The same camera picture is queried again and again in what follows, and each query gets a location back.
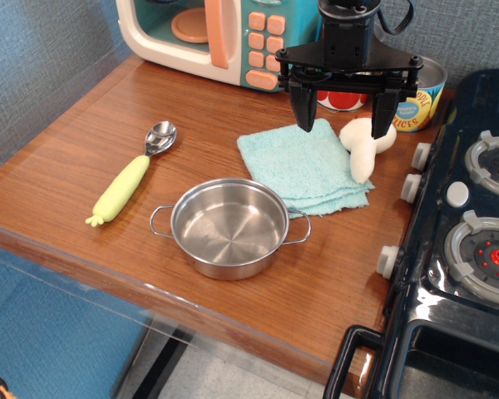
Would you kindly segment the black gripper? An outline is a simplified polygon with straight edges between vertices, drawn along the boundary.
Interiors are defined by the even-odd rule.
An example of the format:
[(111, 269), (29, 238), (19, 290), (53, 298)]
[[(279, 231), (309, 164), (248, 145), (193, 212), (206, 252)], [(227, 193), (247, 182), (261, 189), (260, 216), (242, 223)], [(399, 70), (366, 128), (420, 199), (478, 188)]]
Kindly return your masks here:
[(401, 93), (417, 91), (423, 60), (388, 47), (378, 39), (375, 26), (398, 35), (410, 24), (413, 11), (390, 27), (381, 11), (321, 12), (320, 39), (280, 49), (279, 87), (289, 92), (299, 128), (313, 129), (318, 91), (376, 94), (373, 99), (372, 137), (384, 137), (393, 122)]

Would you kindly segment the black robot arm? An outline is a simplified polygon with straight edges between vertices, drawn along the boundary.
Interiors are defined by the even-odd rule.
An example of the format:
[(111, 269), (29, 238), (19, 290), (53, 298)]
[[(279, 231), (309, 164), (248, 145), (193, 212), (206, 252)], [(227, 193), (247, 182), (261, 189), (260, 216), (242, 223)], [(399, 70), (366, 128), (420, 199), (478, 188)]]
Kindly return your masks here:
[(387, 25), (379, 1), (320, 1), (323, 33), (316, 42), (280, 49), (279, 86), (288, 94), (298, 126), (313, 128), (321, 91), (369, 94), (373, 98), (372, 136), (387, 134), (398, 104), (417, 94), (423, 59), (376, 38), (377, 23), (398, 35), (413, 19), (414, 3), (400, 24)]

